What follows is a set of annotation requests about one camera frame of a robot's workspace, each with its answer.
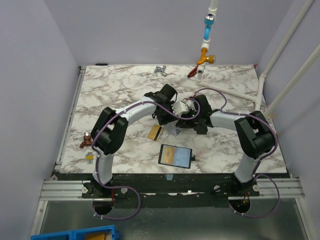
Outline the silver grey credit card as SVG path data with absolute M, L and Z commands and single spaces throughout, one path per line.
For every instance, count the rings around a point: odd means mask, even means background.
M 181 129 L 179 127 L 174 126 L 165 126 L 164 129 L 174 137 L 177 137 L 179 133 L 181 132 Z

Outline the black leather card holder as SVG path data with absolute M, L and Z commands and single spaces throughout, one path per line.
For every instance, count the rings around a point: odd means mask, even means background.
M 164 146 L 170 146 L 170 147 L 175 148 L 174 159 L 173 159 L 172 165 L 161 163 L 162 151 L 163 151 Z M 195 160 L 195 157 L 193 155 L 193 150 L 191 148 L 173 146 L 173 145 L 168 145 L 168 144 L 162 144 L 160 146 L 159 157 L 158 157 L 158 164 L 160 164 L 160 165 L 166 165 L 166 166 L 183 168 L 183 169 L 190 169 L 191 163 L 194 160 Z

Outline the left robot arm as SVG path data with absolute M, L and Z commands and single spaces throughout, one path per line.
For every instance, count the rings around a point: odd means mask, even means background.
M 97 181 L 93 191 L 101 198 L 107 197 L 111 191 L 109 181 L 112 179 L 112 166 L 115 152 L 124 142 L 127 128 L 146 117 L 157 118 L 159 125 L 164 126 L 175 121 L 172 115 L 172 98 L 178 96 L 177 91 L 165 84 L 161 90 L 148 92 L 144 96 L 122 108 L 106 107 L 102 110 L 90 135 L 93 139 L 92 149 L 97 152 L 93 178 Z

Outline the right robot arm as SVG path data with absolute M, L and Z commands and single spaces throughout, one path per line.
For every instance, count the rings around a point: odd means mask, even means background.
M 230 191 L 236 196 L 247 192 L 247 182 L 253 179 L 261 160 L 273 154 L 278 147 L 276 133 L 261 111 L 232 113 L 223 108 L 212 109 L 203 94 L 174 103 L 172 111 L 180 116 L 177 127 L 194 129 L 199 135 L 205 135 L 208 128 L 223 128 L 237 133 L 243 155 L 234 172 L 236 180 L 230 183 Z

